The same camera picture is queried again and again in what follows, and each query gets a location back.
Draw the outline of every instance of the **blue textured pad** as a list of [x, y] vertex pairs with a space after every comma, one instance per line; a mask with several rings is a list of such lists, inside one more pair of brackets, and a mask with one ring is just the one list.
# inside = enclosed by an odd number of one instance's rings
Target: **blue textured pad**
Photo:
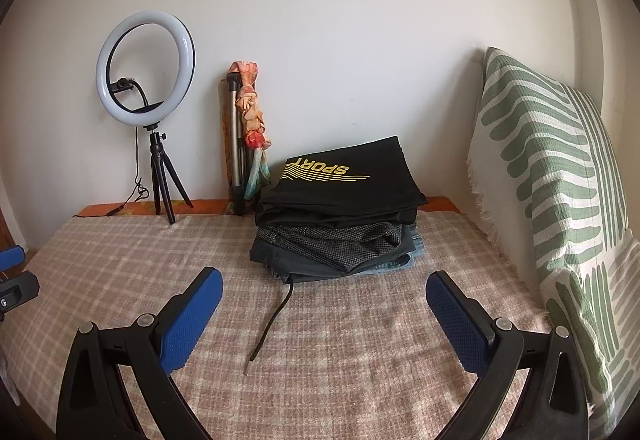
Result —
[[24, 250], [21, 246], [14, 246], [9, 250], [0, 252], [0, 272], [19, 265], [24, 261]]
[[426, 287], [427, 302], [465, 371], [484, 375], [488, 366], [486, 337], [471, 320], [440, 277], [431, 274]]
[[160, 364], [169, 375], [186, 363], [222, 299], [222, 274], [212, 270], [162, 338]]

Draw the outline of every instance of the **bed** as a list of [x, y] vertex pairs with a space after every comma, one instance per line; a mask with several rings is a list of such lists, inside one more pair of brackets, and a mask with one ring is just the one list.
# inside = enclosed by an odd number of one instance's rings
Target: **bed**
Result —
[[[448, 200], [430, 201], [431, 212], [418, 212], [426, 254], [414, 267], [296, 285], [248, 375], [247, 357], [287, 289], [248, 260], [251, 217], [182, 214], [172, 226], [164, 216], [72, 218], [31, 261], [40, 295], [7, 315], [0, 344], [20, 392], [54, 430], [78, 325], [127, 326], [158, 312], [203, 266], [215, 266], [222, 302], [173, 374], [212, 438], [431, 439], [476, 379], [426, 304], [432, 271], [446, 270], [491, 315], [524, 330], [550, 328], [486, 236]], [[162, 438], [127, 370], [146, 435]], [[518, 372], [487, 438], [499, 438], [525, 375]]]

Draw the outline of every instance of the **folded garment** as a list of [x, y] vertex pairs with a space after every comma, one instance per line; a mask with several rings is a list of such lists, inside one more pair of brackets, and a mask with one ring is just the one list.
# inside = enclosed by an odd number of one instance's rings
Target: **folded garment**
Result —
[[272, 245], [348, 272], [365, 261], [395, 251], [401, 242], [402, 225], [388, 221], [343, 229], [273, 225], [259, 227], [257, 236]]
[[411, 224], [424, 203], [398, 137], [391, 137], [287, 160], [278, 185], [262, 195], [255, 221], [259, 227]]
[[259, 238], [254, 241], [249, 257], [252, 261], [263, 263], [272, 276], [282, 280], [283, 283], [300, 283], [335, 279], [368, 270], [382, 273], [397, 268], [409, 267], [413, 265], [413, 258], [423, 253], [424, 245], [416, 226], [403, 225], [401, 242], [396, 250], [377, 259], [365, 261], [348, 272], [308, 259], [279, 246], [271, 245]]

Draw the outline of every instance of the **black mini tripod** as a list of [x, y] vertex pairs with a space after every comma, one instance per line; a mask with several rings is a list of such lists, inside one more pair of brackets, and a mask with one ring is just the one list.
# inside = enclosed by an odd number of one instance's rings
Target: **black mini tripod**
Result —
[[193, 203], [189, 199], [187, 195], [187, 191], [182, 187], [182, 183], [180, 183], [180, 178], [178, 178], [178, 174], [175, 172], [174, 166], [169, 160], [169, 156], [164, 152], [164, 145], [162, 144], [162, 140], [166, 139], [166, 134], [159, 134], [156, 129], [158, 129], [158, 124], [153, 124], [146, 126], [145, 129], [149, 131], [149, 140], [151, 142], [151, 179], [154, 185], [154, 204], [156, 205], [156, 214], [160, 214], [160, 197], [159, 194], [162, 194], [162, 201], [164, 202], [164, 209], [166, 211], [166, 217], [169, 219], [169, 224], [172, 225], [175, 223], [175, 214], [174, 208], [171, 205], [171, 197], [169, 195], [169, 187], [166, 183], [166, 175], [164, 174], [164, 168], [169, 171], [169, 176], [174, 181], [176, 187], [180, 191], [180, 195], [185, 203], [193, 207]]

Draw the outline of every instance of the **patterned pillowcase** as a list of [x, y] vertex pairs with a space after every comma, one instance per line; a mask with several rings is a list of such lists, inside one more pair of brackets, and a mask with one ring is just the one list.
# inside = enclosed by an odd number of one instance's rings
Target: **patterned pillowcase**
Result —
[[598, 109], [489, 48], [468, 167], [492, 241], [573, 332], [605, 438], [640, 390], [640, 244]]

